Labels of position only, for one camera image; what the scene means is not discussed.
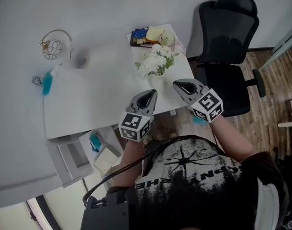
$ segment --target office chair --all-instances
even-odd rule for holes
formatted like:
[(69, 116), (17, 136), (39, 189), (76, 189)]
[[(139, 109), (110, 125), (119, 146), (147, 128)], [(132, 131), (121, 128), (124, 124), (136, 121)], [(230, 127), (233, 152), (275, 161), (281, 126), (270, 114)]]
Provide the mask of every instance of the office chair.
[(243, 63), (259, 19), (253, 0), (217, 0), (199, 7), (203, 52), (196, 58), (195, 78), (213, 88), (224, 104), (223, 116), (250, 111), (248, 86), (256, 85), (260, 97), (266, 95), (263, 79), (253, 70), (254, 79), (245, 81), (239, 66)]

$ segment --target black t-shirt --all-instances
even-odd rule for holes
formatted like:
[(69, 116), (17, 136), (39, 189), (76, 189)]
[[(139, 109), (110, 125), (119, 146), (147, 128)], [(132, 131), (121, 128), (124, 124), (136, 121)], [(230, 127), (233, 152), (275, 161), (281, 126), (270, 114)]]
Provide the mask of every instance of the black t-shirt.
[(138, 229), (252, 230), (258, 203), (259, 178), (278, 190), (281, 226), (287, 210), (287, 187), (267, 152), (241, 163), (227, 157), (206, 139), (187, 136), (170, 142), (143, 165), (135, 187), (125, 192), (135, 206)]

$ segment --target baseboard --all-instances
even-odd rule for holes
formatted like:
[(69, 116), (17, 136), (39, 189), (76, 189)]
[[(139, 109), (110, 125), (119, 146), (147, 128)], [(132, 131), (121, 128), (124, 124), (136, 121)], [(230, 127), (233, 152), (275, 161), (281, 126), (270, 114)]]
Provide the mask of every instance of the baseboard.
[[(249, 49), (247, 50), (247, 52), (267, 51), (267, 50), (273, 50), (273, 49), (274, 49), (274, 47), (249, 48)], [(192, 62), (192, 61), (195, 61), (197, 57), (198, 57), (198, 56), (188, 57), (187, 60), (188, 60), (188, 62)]]

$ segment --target white desk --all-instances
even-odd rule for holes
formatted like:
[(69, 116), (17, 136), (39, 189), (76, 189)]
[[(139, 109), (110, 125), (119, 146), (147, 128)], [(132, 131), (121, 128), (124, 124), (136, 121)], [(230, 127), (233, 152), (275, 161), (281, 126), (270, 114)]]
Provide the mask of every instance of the white desk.
[[(170, 24), (163, 26), (173, 31)], [(120, 31), (109, 33), (113, 40), (107, 40), (102, 34), (96, 35), (99, 50), (94, 57), (96, 62), (90, 62), (90, 70), (70, 69), (63, 65), (56, 71), (50, 93), (44, 96), (48, 139), (117, 124), (132, 97), (152, 88), (147, 79), (139, 78), (134, 65), (143, 52), (150, 49), (130, 47)], [(117, 67), (112, 63), (114, 60), (119, 63)], [(179, 54), (175, 65), (167, 70), (166, 78), (170, 84), (164, 93), (158, 93), (154, 114), (184, 107), (186, 103), (172, 83), (193, 77), (186, 56)]]

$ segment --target person's right arm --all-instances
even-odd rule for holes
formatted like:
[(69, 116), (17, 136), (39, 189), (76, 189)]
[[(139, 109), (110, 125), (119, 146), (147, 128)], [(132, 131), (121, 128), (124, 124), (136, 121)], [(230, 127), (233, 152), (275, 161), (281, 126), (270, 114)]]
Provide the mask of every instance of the person's right arm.
[(223, 116), (219, 115), (210, 123), (210, 126), (217, 140), (223, 147), (224, 152), (230, 158), (241, 162), (245, 158), (258, 152)]

